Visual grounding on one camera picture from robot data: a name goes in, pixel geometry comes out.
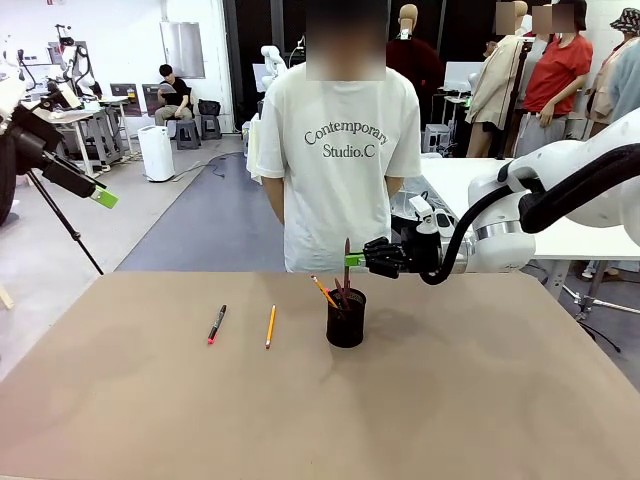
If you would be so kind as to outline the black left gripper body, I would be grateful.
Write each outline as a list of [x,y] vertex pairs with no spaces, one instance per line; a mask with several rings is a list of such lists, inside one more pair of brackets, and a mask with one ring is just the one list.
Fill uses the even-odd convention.
[[49,122],[26,107],[16,107],[11,115],[9,138],[13,142],[16,172],[46,170],[52,163],[62,135]]

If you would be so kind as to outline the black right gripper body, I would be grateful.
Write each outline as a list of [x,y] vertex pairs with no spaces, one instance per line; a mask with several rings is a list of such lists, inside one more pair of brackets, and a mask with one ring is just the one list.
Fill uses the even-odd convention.
[[432,273],[439,269],[441,237],[438,230],[421,233],[416,227],[403,228],[401,246],[407,273]]

